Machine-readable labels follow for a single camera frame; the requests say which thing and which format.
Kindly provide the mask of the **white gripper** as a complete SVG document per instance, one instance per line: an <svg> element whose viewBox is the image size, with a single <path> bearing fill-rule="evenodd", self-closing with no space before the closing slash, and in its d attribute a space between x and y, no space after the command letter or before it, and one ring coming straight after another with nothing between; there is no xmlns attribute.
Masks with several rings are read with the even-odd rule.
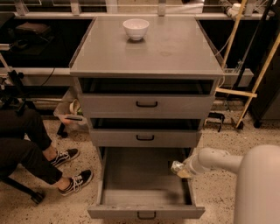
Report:
<svg viewBox="0 0 280 224"><path fill-rule="evenodd" d="M177 172L177 175L182 179L189 179L192 175L199 175L205 171L200 164L199 156L197 154L188 157L183 164L185 165L185 170Z"/></svg>

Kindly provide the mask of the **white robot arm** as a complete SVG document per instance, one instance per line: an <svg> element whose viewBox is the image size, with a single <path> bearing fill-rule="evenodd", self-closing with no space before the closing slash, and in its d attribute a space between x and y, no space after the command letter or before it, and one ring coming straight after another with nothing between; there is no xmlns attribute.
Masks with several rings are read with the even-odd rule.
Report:
<svg viewBox="0 0 280 224"><path fill-rule="evenodd" d="M204 148L171 165L171 171L182 179L217 169L237 175L234 224L280 224L279 146L258 145L243 156Z"/></svg>

